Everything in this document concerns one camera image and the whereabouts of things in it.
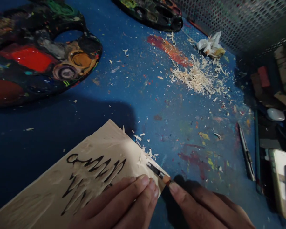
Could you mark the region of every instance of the orange paint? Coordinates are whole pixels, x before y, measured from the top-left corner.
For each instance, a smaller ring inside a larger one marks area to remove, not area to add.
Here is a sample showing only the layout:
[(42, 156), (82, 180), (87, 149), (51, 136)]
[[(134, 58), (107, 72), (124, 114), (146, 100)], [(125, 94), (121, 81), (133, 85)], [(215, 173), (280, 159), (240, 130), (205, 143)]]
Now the orange paint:
[(247, 119), (246, 123), (247, 123), (247, 126), (250, 128), (250, 120), (249, 119)]
[(0, 80), (0, 105), (12, 103), (23, 95), (24, 92), (18, 84)]
[(176, 61), (178, 64), (183, 67), (192, 66), (193, 64), (188, 60), (188, 58), (183, 54), (183, 52), (176, 49), (171, 43), (166, 40), (163, 40), (162, 37), (148, 36), (147, 42), (153, 44), (159, 49), (165, 51), (167, 55), (170, 56), (171, 59)]
[(6, 59), (13, 59), (19, 64), (26, 66), (29, 69), (37, 72), (44, 72), (47, 70), (49, 64), (56, 64), (58, 61), (33, 46), (20, 46), (13, 43), (0, 51), (0, 56)]

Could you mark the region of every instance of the carving tool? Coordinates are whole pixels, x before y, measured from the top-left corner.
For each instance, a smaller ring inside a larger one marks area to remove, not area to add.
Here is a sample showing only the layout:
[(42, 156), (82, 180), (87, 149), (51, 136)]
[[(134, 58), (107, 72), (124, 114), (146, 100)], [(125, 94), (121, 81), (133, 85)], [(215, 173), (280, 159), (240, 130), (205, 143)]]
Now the carving tool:
[(248, 173), (249, 178), (252, 181), (255, 181), (254, 170), (253, 170), (253, 166), (252, 166), (252, 158), (251, 158), (251, 154), (250, 154), (248, 147), (247, 147), (246, 139), (244, 136), (244, 131), (242, 130), (239, 123), (237, 123), (237, 124), (238, 124), (238, 128), (239, 128), (239, 135), (241, 137), (242, 149), (243, 149), (244, 155), (245, 155), (247, 173)]
[(146, 165), (148, 168), (151, 169), (151, 171), (153, 171), (158, 177), (161, 178), (161, 180), (166, 184), (167, 187), (169, 186), (169, 184), (171, 183), (171, 178), (169, 176), (165, 175), (162, 171), (157, 169), (150, 162), (148, 162)]

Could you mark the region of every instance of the paint splatter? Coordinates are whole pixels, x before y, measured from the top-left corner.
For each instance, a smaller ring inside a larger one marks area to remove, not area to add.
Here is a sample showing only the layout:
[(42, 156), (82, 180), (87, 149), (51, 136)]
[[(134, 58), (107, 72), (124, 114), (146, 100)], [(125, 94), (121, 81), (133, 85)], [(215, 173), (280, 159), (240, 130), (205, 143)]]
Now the paint splatter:
[(171, 43), (166, 40), (163, 40), (162, 37), (148, 36), (147, 42), (151, 43), (152, 45), (156, 46), (157, 48), (165, 51), (167, 55), (170, 56), (178, 64), (182, 65), (183, 67), (192, 66), (193, 64), (189, 61), (189, 59), (183, 54), (183, 52), (176, 49)]
[(101, 84), (98, 77), (96, 77), (95, 79), (92, 79), (92, 82), (95, 83), (97, 86)]
[(246, 124), (247, 124), (248, 128), (250, 128), (250, 119), (247, 119)]
[(221, 117), (213, 117), (214, 120), (216, 120), (218, 123), (221, 123), (223, 121), (223, 118)]
[(162, 117), (160, 115), (155, 115), (154, 117), (154, 120), (157, 120), (157, 121), (161, 121), (162, 120)]
[(201, 137), (203, 137), (204, 139), (210, 140), (209, 135), (208, 134), (204, 134), (202, 132), (198, 133)]
[(198, 155), (197, 152), (192, 151), (190, 156), (185, 155), (184, 153), (181, 152), (181, 153), (178, 153), (178, 156), (182, 160), (187, 161), (190, 164), (197, 165), (199, 167), (199, 171), (200, 171), (200, 178), (202, 180), (206, 180), (205, 171), (209, 171), (210, 170), (210, 166), (207, 163), (204, 163), (203, 161), (200, 160), (199, 155)]
[(214, 164), (213, 164), (211, 158), (208, 159), (208, 164), (211, 166), (211, 168), (212, 168), (213, 170), (215, 170), (215, 167), (214, 167)]

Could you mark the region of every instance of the wooden handle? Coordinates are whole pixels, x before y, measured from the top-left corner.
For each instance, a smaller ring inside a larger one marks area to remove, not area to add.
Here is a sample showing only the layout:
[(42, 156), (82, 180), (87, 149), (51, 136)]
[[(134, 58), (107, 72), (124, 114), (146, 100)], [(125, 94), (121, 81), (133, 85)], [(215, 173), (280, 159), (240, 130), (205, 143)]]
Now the wooden handle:
[(171, 183), (171, 178), (167, 175), (164, 175), (162, 180), (166, 184), (166, 186), (169, 187), (169, 184)]

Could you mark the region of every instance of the fingernail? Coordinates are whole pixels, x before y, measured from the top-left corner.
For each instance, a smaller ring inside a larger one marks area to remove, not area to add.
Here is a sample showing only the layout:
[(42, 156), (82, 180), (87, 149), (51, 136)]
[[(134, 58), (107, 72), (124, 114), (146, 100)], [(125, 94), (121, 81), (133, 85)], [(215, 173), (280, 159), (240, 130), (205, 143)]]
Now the fingernail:
[(135, 182), (137, 179), (135, 177), (131, 177), (129, 183)]
[(169, 184), (169, 190), (171, 191), (172, 194), (178, 192), (179, 188), (180, 186), (173, 181)]
[(142, 183), (142, 185), (147, 186), (149, 183), (149, 178), (146, 174), (141, 175), (138, 180)]
[(155, 181), (153, 179), (150, 179), (148, 187), (153, 191), (155, 189), (155, 186)]
[(156, 198), (158, 198), (158, 195), (159, 195), (159, 189), (158, 189), (158, 187), (156, 187), (156, 190), (153, 193), (153, 197), (156, 199)]

